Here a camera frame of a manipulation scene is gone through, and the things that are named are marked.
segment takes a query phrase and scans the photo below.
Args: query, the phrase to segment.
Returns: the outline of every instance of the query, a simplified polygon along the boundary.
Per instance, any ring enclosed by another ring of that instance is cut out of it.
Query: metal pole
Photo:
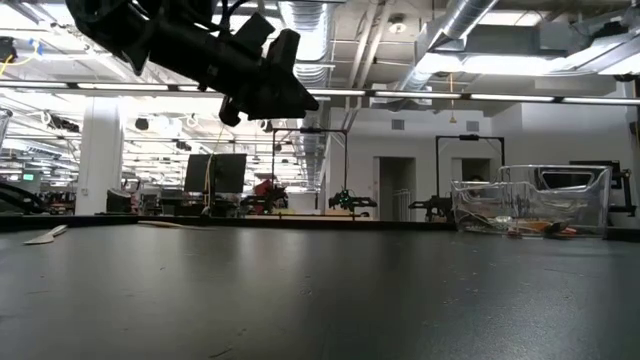
[[[504,153],[504,138],[498,139],[500,140],[500,153],[502,153],[502,166],[507,165],[505,153]]]
[[[276,133],[278,130],[273,130],[273,140],[271,141],[271,188],[276,187]]]
[[[378,52],[378,45],[380,44],[380,40],[382,39],[382,34],[384,30],[387,28],[387,21],[389,21],[389,15],[391,15],[391,2],[386,1],[382,8],[382,15],[380,15],[380,20],[378,21],[378,28],[376,29],[376,33],[373,36],[373,40],[371,40],[371,45],[369,46],[369,53],[367,53],[367,59],[362,66],[362,70],[360,71],[360,79],[358,80],[358,88],[364,86],[364,83],[367,81],[367,77],[369,76],[369,70],[371,69],[371,65],[373,64],[373,59],[376,56],[376,52]]]
[[[356,49],[356,55],[353,59],[353,64],[351,65],[351,71],[349,72],[349,79],[347,80],[347,88],[353,87],[353,82],[356,80],[356,75],[358,74],[358,68],[360,67],[360,63],[362,62],[362,56],[364,55],[364,50],[367,47],[367,42],[369,41],[369,34],[371,33],[371,28],[373,26],[373,21],[376,17],[376,9],[378,8],[378,4],[375,2],[369,2],[369,7],[367,8],[367,12],[365,16],[367,17],[367,21],[364,24],[364,30],[362,31],[362,35],[360,35],[360,39],[358,41],[358,48]]]
[[[349,136],[344,134],[344,189],[347,189],[347,176],[349,172]]]
[[[436,136],[436,196],[440,197],[440,136]]]

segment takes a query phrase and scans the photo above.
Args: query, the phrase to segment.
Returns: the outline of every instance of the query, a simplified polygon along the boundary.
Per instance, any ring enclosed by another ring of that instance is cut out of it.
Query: clear plastic container
[[[604,237],[611,169],[606,166],[506,166],[496,182],[453,181],[458,229],[514,237]]]

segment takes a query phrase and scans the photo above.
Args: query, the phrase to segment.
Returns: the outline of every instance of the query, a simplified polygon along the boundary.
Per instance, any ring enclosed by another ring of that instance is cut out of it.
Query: desk
[[[0,233],[0,359],[638,359],[640,244],[140,225]]]

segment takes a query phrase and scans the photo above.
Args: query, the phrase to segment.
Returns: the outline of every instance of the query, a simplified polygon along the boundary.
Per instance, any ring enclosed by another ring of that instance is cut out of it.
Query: ceiling
[[[362,31],[369,1],[348,0],[344,4],[333,5],[335,8],[330,35],[330,53],[323,61],[331,69],[329,80],[331,87],[344,87],[347,83],[358,47],[358,34]],[[275,3],[267,2],[266,6],[272,12],[277,11]],[[566,21],[577,19],[578,16],[588,18],[628,6],[629,1],[626,0],[504,0],[498,3],[481,24],[535,26],[540,21]],[[379,47],[375,51],[374,64],[366,76],[365,87],[373,84],[389,84],[402,79],[413,65],[413,44],[422,25],[442,15],[445,7],[446,0],[396,0],[391,5],[391,12],[404,15],[406,30],[399,34],[386,30],[382,32]],[[247,19],[246,15],[253,12],[255,8],[255,3],[243,6],[239,11],[240,16],[234,18],[232,28],[240,27]],[[282,29],[283,24],[280,18],[270,18],[269,21],[277,31]],[[22,66],[7,67],[2,76],[5,80],[193,83],[187,78],[151,63],[147,64],[140,77],[134,76],[128,65],[115,59],[78,32],[64,2],[60,0],[0,0],[0,36],[11,36],[16,39],[15,46],[18,49],[19,59],[32,58],[32,61]],[[34,40],[38,41],[35,56]],[[526,76],[455,73],[452,74],[452,78],[434,76],[428,85],[439,91],[449,91],[453,88],[454,91],[536,93],[552,90],[558,92],[560,90],[554,86],[554,83],[563,82],[566,79],[542,79],[544,80],[542,82],[540,80],[541,78]],[[610,77],[587,76],[564,91],[575,95],[603,95],[611,92],[613,86],[615,84]],[[123,98],[126,99],[127,108],[130,109],[126,137],[161,139],[157,142],[127,142],[123,167],[126,173],[133,173],[147,181],[164,186],[179,185],[183,181],[189,152],[178,150],[175,143],[171,142],[170,139],[176,136],[192,139],[189,143],[192,145],[193,152],[224,153],[235,150],[250,154],[252,160],[249,164],[252,169],[247,175],[248,188],[257,181],[253,176],[254,173],[270,171],[272,134],[264,133],[260,128],[260,122],[243,121],[235,128],[223,127],[216,115],[221,99],[159,96]],[[12,109],[15,113],[8,131],[9,135],[14,136],[57,134],[66,134],[72,138],[77,136],[78,134],[48,127],[47,116],[43,113],[59,115],[82,127],[84,99],[85,96],[82,94],[16,93],[0,89],[0,105]],[[331,105],[341,107],[343,103],[332,100]],[[438,106],[446,109],[449,105],[446,101],[435,101],[434,107],[437,109]],[[498,103],[469,102],[456,105],[456,108],[480,110],[485,112],[485,116],[491,116],[504,106]],[[139,117],[147,117],[151,121],[162,124],[179,123],[180,126],[157,126],[143,132],[135,128],[135,121]],[[283,120],[276,121],[274,126],[295,127],[299,123],[299,120]],[[373,132],[375,135],[373,129],[366,128],[366,125],[361,123],[354,127],[353,131],[363,134]],[[297,140],[299,137],[300,135],[296,132],[278,133],[278,141],[282,141],[283,148],[276,159],[276,175],[286,184],[301,191],[307,188],[315,189],[320,179],[310,179],[305,168],[311,166],[310,154],[318,156],[317,154],[322,154],[323,151],[305,148],[301,145],[302,142]],[[230,144],[229,140],[235,140],[235,146]],[[23,150],[26,148],[24,142],[22,145],[16,145],[19,142],[13,141],[13,148],[7,148],[5,145],[2,152],[4,160],[0,161],[0,166],[5,168],[37,168],[39,166],[45,172],[52,171],[48,178],[53,179],[51,182],[56,184],[67,183],[75,178],[74,174],[77,173],[78,166],[75,159],[79,159],[79,140],[30,140],[29,144],[33,146],[28,148],[31,150]],[[52,161],[30,161],[30,157],[47,160],[48,155],[43,155],[43,151],[35,151],[39,147],[57,149],[62,154],[55,161],[57,165],[51,164]],[[19,158],[8,161],[10,154],[14,156],[18,154]],[[66,165],[63,167],[67,170],[64,172],[65,176],[58,176],[55,172],[55,169],[61,168],[58,166],[60,164]]]

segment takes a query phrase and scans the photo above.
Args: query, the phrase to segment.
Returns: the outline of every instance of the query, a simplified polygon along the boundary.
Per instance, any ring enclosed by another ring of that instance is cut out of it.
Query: black robotic camera mount
[[[225,94],[219,115],[228,126],[240,122],[240,112],[249,120],[302,118],[319,107],[293,75],[300,35],[282,30],[263,58],[262,45],[275,29],[257,13],[232,34],[229,13],[220,25],[211,23],[210,0],[66,3],[78,29],[128,62],[136,75],[149,60],[197,81],[200,91],[210,87]]]

